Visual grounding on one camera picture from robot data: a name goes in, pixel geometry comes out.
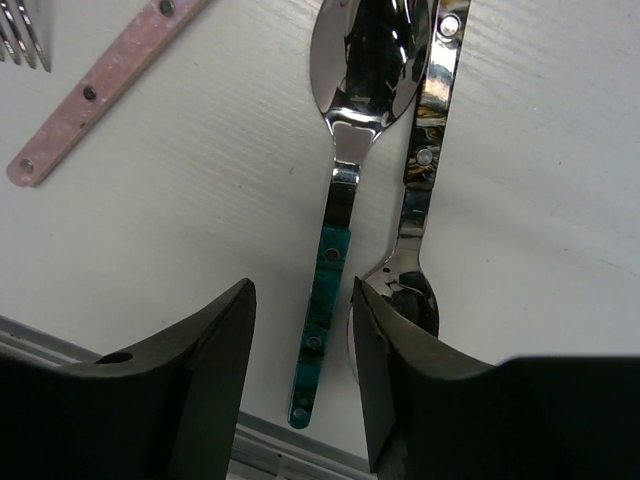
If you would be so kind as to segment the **pink handled fork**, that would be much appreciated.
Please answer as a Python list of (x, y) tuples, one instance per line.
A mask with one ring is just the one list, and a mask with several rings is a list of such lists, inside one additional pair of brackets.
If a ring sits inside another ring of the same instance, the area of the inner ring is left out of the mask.
[(206, 5), (147, 2), (9, 163), (9, 181), (41, 184)]

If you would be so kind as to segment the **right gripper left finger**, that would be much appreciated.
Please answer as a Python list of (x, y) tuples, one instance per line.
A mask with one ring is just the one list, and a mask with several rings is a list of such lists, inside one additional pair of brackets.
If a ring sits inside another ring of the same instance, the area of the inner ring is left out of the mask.
[(175, 447), (186, 410), (237, 423), (256, 289), (241, 280), (174, 325), (95, 362), (1, 357), (5, 479), (222, 479), (229, 457)]

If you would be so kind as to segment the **dark handled spoon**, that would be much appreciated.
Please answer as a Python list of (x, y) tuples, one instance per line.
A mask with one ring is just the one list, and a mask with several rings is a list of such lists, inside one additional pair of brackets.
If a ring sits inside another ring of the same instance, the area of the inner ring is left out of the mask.
[(435, 3), (430, 52), (417, 91), (404, 165), (396, 239), (386, 258), (364, 276), (397, 313), (433, 336), (439, 335), (439, 309), (420, 265), (420, 250), (470, 6), (470, 0)]

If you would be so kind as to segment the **aluminium table frame rail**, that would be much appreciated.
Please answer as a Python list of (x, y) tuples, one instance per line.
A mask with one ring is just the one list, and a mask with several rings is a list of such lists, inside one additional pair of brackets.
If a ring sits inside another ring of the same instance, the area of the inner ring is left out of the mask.
[[(60, 367), (95, 362), (100, 356), (26, 325), (1, 319), (1, 351), (25, 361)], [(234, 479), (373, 479), (368, 461), (309, 439), (284, 427), (240, 412), (217, 421), (207, 412), (184, 412), (178, 451), (203, 464), (229, 457), (228, 476)]]

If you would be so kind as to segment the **green handled spoon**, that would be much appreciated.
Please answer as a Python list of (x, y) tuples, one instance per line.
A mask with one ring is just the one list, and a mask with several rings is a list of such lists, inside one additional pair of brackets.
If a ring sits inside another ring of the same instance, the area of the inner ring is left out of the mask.
[(434, 10), (432, 1), (333, 0), (318, 11), (310, 84), (334, 157), (291, 390), (288, 423), (294, 429), (305, 429), (311, 421), (364, 161), (416, 95)]

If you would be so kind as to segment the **dark handled fork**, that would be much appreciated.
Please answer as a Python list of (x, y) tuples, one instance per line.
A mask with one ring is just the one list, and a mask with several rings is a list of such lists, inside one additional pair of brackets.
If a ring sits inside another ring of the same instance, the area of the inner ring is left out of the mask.
[(52, 71), (50, 1), (1, 0), (1, 62)]

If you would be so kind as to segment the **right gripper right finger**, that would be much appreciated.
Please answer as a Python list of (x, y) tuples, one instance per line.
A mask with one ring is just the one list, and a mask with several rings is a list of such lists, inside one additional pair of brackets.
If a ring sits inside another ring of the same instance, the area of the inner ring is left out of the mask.
[(635, 479), (639, 361), (491, 365), (396, 311), (366, 282), (353, 330), (370, 470), (380, 479)]

